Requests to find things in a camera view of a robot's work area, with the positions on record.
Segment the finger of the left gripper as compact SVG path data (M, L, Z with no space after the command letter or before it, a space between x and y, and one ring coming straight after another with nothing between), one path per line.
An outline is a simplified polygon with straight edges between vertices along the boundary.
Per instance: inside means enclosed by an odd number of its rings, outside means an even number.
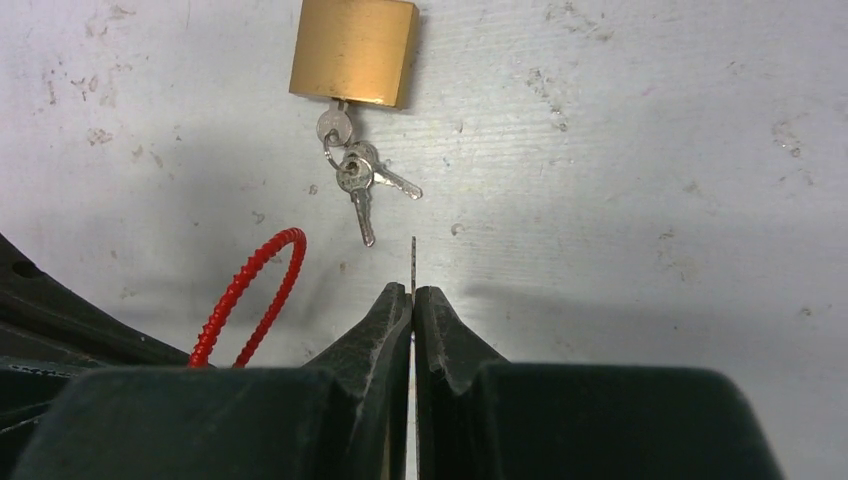
M184 366L189 356L108 315L1 240L1 455L16 458L69 380L110 366Z

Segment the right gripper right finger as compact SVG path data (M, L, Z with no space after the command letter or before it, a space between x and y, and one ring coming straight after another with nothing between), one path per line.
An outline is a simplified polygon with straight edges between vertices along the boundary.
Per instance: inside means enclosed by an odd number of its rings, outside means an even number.
M514 363L442 290L415 295L422 479L778 479L755 414L706 369Z

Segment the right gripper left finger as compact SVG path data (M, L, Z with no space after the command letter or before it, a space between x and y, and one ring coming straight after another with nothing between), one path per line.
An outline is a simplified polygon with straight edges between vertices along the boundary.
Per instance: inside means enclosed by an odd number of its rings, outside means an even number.
M23 422L13 479L401 479L411 304L387 284L297 368L98 368Z

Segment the red cable padlock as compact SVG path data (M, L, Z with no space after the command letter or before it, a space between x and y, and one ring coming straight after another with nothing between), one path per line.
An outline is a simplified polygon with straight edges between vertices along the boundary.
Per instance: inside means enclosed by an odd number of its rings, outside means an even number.
M234 348L238 340L244 342L232 352L232 366L246 367L294 290L306 252L306 234L293 227L274 234L251 253L232 276L201 327L190 350L188 366L211 366L217 360L213 351L225 327L230 326L236 336L226 340L224 345Z

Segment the small silver key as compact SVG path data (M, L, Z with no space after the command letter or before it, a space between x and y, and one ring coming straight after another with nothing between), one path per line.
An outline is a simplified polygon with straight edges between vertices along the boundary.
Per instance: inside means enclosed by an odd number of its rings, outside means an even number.
M411 237L410 242L410 295L414 305L417 290L417 238L415 235Z

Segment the silver keys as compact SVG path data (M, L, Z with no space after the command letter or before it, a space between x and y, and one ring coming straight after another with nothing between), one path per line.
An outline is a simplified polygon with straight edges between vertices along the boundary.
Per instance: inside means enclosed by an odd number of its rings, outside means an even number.
M413 200L423 197L416 184L392 172L379 158L376 147L365 140L354 140L355 127L348 113L349 103L334 100L317 120L316 134L324 156L335 171L340 189L354 205L362 242L372 247L376 242L370 217L374 184L393 187Z

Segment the large brass padlock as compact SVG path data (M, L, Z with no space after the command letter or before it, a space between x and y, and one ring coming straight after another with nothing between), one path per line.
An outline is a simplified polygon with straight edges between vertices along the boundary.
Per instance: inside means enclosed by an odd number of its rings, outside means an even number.
M419 30L412 2L304 1L289 92L405 109Z

